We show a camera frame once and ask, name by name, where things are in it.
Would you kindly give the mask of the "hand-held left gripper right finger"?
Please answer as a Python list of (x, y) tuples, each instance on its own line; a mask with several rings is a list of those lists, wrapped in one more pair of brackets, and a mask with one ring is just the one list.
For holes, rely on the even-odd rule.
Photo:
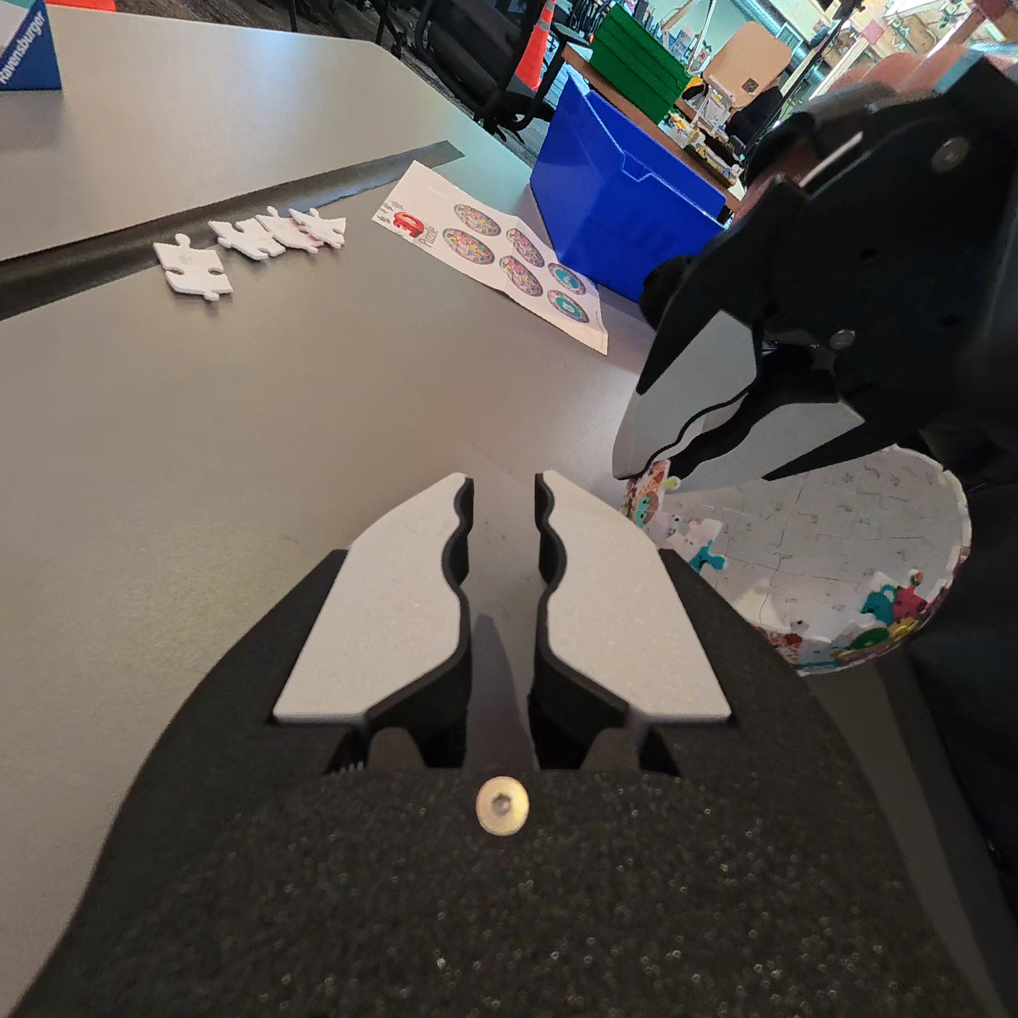
[(729, 723), (723, 692), (675, 584), (683, 561), (553, 470), (533, 490), (539, 569), (530, 735), (541, 769), (577, 770), (605, 732), (672, 773), (661, 731)]

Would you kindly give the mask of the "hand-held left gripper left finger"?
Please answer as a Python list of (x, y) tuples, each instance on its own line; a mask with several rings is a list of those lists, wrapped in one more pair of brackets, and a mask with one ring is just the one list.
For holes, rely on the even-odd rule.
[(351, 543), (274, 705), (276, 723), (345, 726), (364, 743), (402, 729), (426, 765), (462, 767), (474, 497), (473, 480), (453, 472)]

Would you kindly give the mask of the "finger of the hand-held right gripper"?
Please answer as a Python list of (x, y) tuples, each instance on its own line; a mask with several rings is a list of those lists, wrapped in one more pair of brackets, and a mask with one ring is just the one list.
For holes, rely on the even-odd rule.
[(634, 392), (617, 431), (612, 476), (642, 476), (678, 455), (705, 429), (706, 415), (736, 405), (757, 377), (751, 330), (717, 313), (643, 394)]
[(759, 416), (739, 408), (674, 455), (669, 477), (677, 477), (684, 492), (738, 487), (770, 476), (861, 425), (863, 417), (840, 400), (786, 402)]

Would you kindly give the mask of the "colourful puzzle ball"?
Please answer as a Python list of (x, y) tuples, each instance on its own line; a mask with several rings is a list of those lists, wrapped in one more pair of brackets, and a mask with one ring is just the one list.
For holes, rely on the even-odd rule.
[(960, 480), (892, 446), (778, 480), (692, 492), (667, 459), (627, 483), (622, 513), (671, 550), (801, 676), (906, 643), (971, 547)]

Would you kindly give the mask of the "white puzzle leaflet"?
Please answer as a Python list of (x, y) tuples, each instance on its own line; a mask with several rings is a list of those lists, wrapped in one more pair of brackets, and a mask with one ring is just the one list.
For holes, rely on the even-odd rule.
[(603, 355), (609, 351), (598, 287), (538, 232), (414, 161), (373, 221)]

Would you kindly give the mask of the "single white puzzle piece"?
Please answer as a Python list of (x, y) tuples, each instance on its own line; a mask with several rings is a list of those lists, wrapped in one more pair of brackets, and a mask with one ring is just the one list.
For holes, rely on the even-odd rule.
[(218, 301), (234, 290), (219, 254), (213, 248), (194, 248), (186, 234), (175, 234), (174, 241), (153, 244), (165, 278), (176, 293)]
[(307, 212), (291, 208), (288, 213), (296, 228), (316, 244), (333, 249), (345, 246), (346, 218), (325, 218), (314, 208)]
[(280, 248), (317, 253), (324, 247), (324, 242), (313, 237), (299, 222), (290, 216), (280, 215), (273, 207), (269, 207), (265, 214), (256, 215), (254, 219)]

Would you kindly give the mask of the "two joined white puzzle pieces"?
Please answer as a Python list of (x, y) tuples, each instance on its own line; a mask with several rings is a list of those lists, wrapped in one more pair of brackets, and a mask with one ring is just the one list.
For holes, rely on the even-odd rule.
[(286, 251), (286, 247), (262, 227), (256, 218), (236, 224), (209, 221), (208, 225), (221, 248), (242, 254), (250, 261), (268, 261)]

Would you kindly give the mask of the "colourful puzzle box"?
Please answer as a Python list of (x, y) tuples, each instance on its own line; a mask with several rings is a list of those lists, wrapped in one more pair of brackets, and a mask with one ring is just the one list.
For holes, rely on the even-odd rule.
[(60, 92), (61, 74), (45, 1), (1, 2), (1, 92)]

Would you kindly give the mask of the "person's right hand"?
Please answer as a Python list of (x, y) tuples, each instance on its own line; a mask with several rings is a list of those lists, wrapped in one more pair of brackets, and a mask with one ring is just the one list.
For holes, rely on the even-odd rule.
[(885, 84), (899, 94), (928, 92), (969, 48), (965, 44), (950, 44), (925, 56), (895, 53), (869, 67), (854, 67), (838, 78), (818, 98), (800, 105), (795, 112), (804, 113), (824, 100), (835, 98), (860, 83)]

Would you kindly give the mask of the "blue plastic bin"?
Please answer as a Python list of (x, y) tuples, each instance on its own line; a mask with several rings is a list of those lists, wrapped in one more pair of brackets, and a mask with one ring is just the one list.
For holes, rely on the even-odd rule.
[(593, 91), (564, 84), (529, 187), (569, 269), (638, 301), (661, 264), (723, 231), (723, 193)]

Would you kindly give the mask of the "brown cardboard box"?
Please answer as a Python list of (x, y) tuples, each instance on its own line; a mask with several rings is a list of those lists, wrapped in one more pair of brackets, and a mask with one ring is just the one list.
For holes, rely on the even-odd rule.
[(792, 50), (757, 22), (750, 21), (735, 32), (700, 77), (740, 110), (758, 97), (786, 70)]

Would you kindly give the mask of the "green plastic bin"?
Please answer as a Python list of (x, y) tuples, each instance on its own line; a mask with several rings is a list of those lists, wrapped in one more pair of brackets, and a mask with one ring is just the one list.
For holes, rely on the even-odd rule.
[(655, 125), (668, 119), (692, 75), (621, 5), (605, 10), (592, 38), (593, 70)]

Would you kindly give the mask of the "orange traffic cone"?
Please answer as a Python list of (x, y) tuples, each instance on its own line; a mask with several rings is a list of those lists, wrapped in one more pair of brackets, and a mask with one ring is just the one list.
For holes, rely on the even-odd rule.
[(541, 83), (543, 60), (547, 50), (557, 1), (543, 1), (533, 29), (526, 36), (526, 46), (515, 69), (515, 77), (534, 93)]

